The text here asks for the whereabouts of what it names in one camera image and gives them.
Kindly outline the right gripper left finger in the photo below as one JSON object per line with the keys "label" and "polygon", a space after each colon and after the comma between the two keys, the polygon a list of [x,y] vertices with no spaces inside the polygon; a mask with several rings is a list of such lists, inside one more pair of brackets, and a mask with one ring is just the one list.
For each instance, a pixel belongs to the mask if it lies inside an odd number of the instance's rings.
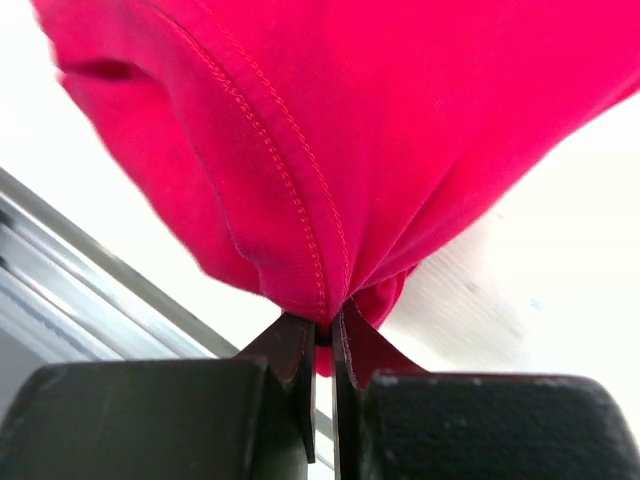
{"label": "right gripper left finger", "polygon": [[303,479],[315,328],[284,314],[228,359],[57,364],[1,427],[5,479]]}

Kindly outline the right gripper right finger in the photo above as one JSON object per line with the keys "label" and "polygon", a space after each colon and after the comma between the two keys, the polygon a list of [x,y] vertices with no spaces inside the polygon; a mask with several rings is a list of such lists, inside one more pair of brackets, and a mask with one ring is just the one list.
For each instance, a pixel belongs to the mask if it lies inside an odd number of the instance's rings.
{"label": "right gripper right finger", "polygon": [[348,302],[332,325],[340,479],[635,479],[612,396],[580,376],[434,373]]}

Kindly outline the crimson pink t shirt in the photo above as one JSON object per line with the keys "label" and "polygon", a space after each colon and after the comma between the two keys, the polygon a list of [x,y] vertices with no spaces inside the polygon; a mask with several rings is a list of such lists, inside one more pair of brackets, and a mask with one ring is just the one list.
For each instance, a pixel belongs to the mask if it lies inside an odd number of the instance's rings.
{"label": "crimson pink t shirt", "polygon": [[635,1],[38,1],[60,81],[213,278],[322,325],[639,87]]}

